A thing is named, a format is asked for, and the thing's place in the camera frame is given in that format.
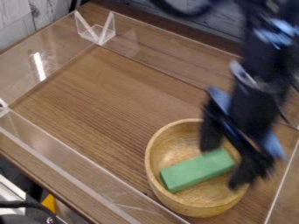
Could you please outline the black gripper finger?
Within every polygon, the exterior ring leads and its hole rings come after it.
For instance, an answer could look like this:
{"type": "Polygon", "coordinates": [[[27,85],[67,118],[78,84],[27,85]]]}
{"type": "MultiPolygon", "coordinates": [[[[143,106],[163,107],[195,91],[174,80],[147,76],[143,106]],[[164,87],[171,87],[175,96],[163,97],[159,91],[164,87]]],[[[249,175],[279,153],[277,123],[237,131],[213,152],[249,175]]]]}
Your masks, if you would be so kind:
{"type": "Polygon", "coordinates": [[[254,184],[258,178],[266,179],[275,170],[275,159],[266,151],[253,147],[238,147],[241,163],[229,181],[229,189],[237,191],[243,185],[254,184]]]}
{"type": "Polygon", "coordinates": [[[200,150],[217,150],[223,142],[223,113],[214,100],[209,100],[203,110],[203,124],[200,126],[200,150]]]}

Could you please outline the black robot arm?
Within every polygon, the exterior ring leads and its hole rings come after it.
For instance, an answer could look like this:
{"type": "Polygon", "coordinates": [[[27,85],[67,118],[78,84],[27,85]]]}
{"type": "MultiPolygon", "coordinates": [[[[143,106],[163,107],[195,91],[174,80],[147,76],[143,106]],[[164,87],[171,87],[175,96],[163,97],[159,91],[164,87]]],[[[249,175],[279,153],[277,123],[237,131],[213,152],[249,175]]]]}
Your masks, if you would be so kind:
{"type": "Polygon", "coordinates": [[[234,0],[243,13],[242,60],[230,64],[234,88],[207,89],[200,149],[229,139],[241,164],[229,181],[235,191],[265,179],[286,157],[273,131],[291,89],[299,91],[299,0],[234,0]]]}

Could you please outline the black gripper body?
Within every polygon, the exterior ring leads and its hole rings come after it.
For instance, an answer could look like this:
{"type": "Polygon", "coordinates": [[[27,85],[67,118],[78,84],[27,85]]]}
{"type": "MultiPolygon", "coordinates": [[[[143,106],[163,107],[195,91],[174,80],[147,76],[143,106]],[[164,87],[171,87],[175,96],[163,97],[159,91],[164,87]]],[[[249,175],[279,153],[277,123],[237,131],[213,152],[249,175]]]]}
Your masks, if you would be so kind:
{"type": "Polygon", "coordinates": [[[274,134],[267,119],[267,112],[258,110],[258,101],[246,100],[245,94],[234,98],[221,89],[209,89],[210,100],[214,100],[223,113],[225,137],[238,147],[253,147],[257,151],[266,151],[273,158],[285,158],[286,153],[274,134]]]}

